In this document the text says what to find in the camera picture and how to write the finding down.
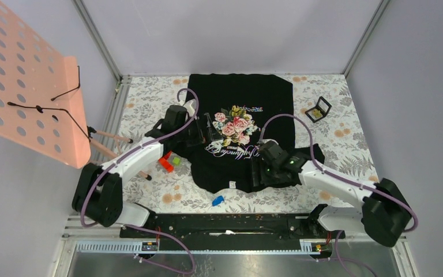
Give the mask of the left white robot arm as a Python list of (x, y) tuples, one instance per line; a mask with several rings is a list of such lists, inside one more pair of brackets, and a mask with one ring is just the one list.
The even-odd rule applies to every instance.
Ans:
[(85, 165), (72, 200), (81, 225), (132, 225), (140, 236), (151, 236), (156, 229), (155, 220), (149, 217), (149, 209), (123, 200), (123, 184), (179, 144), (201, 143), (198, 110), (197, 100), (183, 106), (172, 105), (133, 148), (101, 165)]

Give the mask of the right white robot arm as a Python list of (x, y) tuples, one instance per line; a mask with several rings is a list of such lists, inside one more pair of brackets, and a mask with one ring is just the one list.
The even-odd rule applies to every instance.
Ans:
[(411, 208), (397, 185), (386, 178), (359, 181), (326, 168), (316, 159), (314, 148), (286, 151), (277, 142), (266, 141), (251, 159), (252, 187), (263, 190), (306, 185), (329, 192), (349, 206), (319, 204), (307, 223), (312, 236), (350, 231), (366, 234), (382, 246), (395, 246), (412, 220)]

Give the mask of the black floral t-shirt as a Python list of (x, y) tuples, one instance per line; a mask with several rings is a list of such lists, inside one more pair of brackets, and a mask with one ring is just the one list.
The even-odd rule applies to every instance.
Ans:
[(209, 113), (222, 143), (185, 147), (174, 152), (190, 162), (194, 183), (217, 193), (223, 189), (257, 192), (251, 187), (251, 158), (257, 156), (263, 125), (277, 114), (294, 113), (293, 84), (275, 75), (191, 74), (187, 84), (199, 99), (207, 136)]

